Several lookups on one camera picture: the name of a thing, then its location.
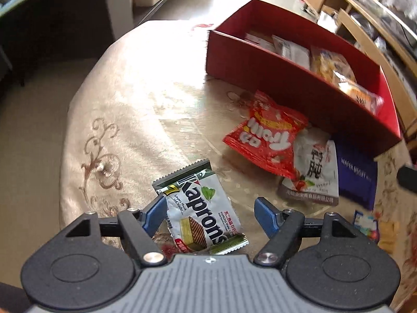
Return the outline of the blue wafer biscuit packet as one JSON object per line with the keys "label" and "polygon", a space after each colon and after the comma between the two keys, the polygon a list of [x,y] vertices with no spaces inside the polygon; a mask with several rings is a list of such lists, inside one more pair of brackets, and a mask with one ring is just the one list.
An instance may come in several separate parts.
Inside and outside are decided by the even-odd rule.
{"label": "blue wafer biscuit packet", "polygon": [[335,142],[339,194],[366,210],[373,210],[377,190],[377,163],[342,143]]}

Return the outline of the blue white snack bar wrapper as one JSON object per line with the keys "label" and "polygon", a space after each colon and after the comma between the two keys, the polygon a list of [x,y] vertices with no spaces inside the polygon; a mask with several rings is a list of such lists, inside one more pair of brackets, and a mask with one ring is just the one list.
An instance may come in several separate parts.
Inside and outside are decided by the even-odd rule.
{"label": "blue white snack bar wrapper", "polygon": [[379,242],[378,221],[373,215],[365,215],[363,212],[356,210],[353,217],[353,225],[375,243]]}

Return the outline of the Kaprons wafer packet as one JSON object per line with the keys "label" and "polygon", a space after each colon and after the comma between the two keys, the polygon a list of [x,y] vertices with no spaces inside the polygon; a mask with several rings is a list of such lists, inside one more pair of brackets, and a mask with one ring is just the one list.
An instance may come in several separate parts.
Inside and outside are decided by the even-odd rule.
{"label": "Kaprons wafer packet", "polygon": [[182,253],[229,254],[249,244],[208,159],[152,183],[167,203],[168,230]]}

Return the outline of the white duck gizzard packet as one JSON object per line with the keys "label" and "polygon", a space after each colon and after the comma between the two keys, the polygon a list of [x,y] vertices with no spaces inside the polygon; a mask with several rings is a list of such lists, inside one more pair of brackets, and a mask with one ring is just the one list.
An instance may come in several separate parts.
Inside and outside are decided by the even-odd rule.
{"label": "white duck gizzard packet", "polygon": [[303,129],[296,137],[295,176],[284,178],[278,195],[286,200],[311,201],[325,206],[339,204],[339,174],[336,147],[320,129]]}

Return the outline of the round bun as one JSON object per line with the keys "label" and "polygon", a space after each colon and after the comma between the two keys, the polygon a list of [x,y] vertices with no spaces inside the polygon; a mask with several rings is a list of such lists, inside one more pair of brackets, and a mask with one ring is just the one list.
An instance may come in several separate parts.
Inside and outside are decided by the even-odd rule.
{"label": "round bun", "polygon": [[374,115],[379,112],[379,109],[384,104],[384,99],[382,97],[369,92],[364,87],[358,85],[337,71],[333,71],[332,82],[341,92]]}

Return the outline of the red Trolli candy bag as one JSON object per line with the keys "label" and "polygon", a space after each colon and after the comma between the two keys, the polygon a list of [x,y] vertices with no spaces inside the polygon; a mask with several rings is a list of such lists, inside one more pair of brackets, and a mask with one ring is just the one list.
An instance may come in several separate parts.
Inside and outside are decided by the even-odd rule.
{"label": "red Trolli candy bag", "polygon": [[223,142],[263,170],[293,179],[293,144],[308,123],[300,112],[277,105],[267,94],[257,91],[248,119],[227,134]]}

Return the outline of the yellow waffle snack bag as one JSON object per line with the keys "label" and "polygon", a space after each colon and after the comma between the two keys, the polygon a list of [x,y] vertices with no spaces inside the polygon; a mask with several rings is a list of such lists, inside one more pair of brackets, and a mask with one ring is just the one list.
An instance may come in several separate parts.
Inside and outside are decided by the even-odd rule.
{"label": "yellow waffle snack bag", "polygon": [[356,82],[354,72],[343,55],[312,47],[310,63],[311,72],[335,86],[344,81]]}

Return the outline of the silver foil snack packet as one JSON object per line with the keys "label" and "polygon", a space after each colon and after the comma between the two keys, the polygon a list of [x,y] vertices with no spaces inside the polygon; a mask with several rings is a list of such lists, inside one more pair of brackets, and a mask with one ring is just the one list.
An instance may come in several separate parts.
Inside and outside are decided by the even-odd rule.
{"label": "silver foil snack packet", "polygon": [[276,35],[272,36],[272,40],[278,55],[298,64],[306,70],[310,70],[310,50]]}

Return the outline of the red white snack packet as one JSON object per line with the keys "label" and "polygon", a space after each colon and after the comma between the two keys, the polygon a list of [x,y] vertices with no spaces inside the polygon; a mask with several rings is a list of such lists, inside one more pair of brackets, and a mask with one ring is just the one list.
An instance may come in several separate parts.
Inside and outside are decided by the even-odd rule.
{"label": "red white snack packet", "polygon": [[246,33],[244,39],[249,43],[257,45],[260,48],[263,48],[273,53],[276,52],[272,37],[257,33]]}

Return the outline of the gold foil snack packet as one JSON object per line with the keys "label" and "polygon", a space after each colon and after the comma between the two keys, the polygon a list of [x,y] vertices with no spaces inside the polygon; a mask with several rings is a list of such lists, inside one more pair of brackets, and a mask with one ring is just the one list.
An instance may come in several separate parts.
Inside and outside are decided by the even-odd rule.
{"label": "gold foil snack packet", "polygon": [[393,254],[396,246],[399,223],[396,221],[380,221],[379,225],[379,248],[389,254]]}

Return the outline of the red cardboard box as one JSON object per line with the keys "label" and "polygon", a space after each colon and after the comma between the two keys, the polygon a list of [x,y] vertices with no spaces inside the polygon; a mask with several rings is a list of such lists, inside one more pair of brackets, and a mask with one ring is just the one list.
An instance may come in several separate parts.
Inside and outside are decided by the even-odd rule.
{"label": "red cardboard box", "polygon": [[[244,40],[248,31],[277,35],[305,48],[343,55],[358,84],[382,97],[374,115],[323,78]],[[360,152],[377,157],[401,142],[396,108],[383,70],[343,38],[281,7],[251,0],[209,32],[208,75],[305,115],[323,131]]]}

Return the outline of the wooden TV cabinet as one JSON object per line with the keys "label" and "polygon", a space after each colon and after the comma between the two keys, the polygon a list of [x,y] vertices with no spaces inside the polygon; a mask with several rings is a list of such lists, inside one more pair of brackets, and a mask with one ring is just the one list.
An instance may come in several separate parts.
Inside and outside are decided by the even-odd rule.
{"label": "wooden TV cabinet", "polygon": [[303,0],[316,16],[334,19],[335,33],[379,64],[407,141],[416,138],[416,31],[380,0]]}

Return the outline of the dark long side table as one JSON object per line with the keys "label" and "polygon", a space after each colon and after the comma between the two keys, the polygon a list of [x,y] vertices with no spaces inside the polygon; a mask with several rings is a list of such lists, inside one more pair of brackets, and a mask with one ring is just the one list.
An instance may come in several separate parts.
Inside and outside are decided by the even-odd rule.
{"label": "dark long side table", "polygon": [[130,0],[15,0],[1,12],[1,80],[38,65],[99,58],[134,27]]}

